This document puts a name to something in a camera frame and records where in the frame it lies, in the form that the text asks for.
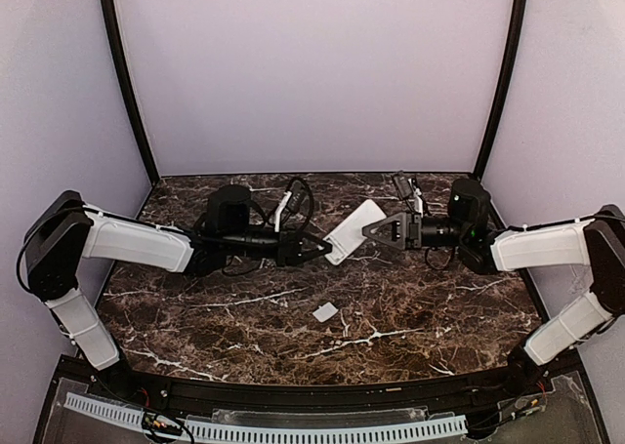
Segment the white remote control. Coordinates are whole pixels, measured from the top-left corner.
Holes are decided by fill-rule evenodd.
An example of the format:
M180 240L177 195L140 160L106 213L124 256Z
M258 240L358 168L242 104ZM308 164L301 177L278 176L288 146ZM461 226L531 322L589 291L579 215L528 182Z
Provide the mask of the white remote control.
M333 265L341 264L365 241L362 229L385 217L386 214L377 203L371 199L365 200L323 238L332 245L332 251L325 258Z

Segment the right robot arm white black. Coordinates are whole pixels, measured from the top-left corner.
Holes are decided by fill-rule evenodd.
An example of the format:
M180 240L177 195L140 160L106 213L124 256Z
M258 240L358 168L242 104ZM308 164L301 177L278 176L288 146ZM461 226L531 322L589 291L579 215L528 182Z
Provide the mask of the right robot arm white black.
M395 174L394 184L408 211L364 226L364 237L399 250L449 247L465 267L483 275L552 265L590 267L591 286L529 335L515 361L546 365L623 315L624 216L618 207L606 205L574 220L491 230L491 196L480 182L455 180L444 217L422 212L418 187L403 174Z

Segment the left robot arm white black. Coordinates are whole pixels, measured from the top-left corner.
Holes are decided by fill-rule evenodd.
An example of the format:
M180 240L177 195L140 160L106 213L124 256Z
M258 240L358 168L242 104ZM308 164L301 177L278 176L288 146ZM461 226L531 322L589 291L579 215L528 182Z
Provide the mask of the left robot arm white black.
M96 371L124 363L112 335L79 287L84 259L107 259L155 266L173 273L206 276L229 259L272 260L296 266L328 255L331 243L281 216L291 201L313 200L297 181L269 214L249 188L229 184L212 192L206 210L191 229L139 222L87 204L72 190L63 192L26 233L16 260L21 287L45 304Z

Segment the white battery cover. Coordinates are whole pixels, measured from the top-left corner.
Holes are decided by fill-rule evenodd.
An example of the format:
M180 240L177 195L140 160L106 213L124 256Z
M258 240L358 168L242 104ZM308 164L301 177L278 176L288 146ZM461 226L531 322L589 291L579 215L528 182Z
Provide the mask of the white battery cover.
M319 322L324 323L331 319L339 312L339 309L333 303L326 303L318 307L313 313L313 317Z

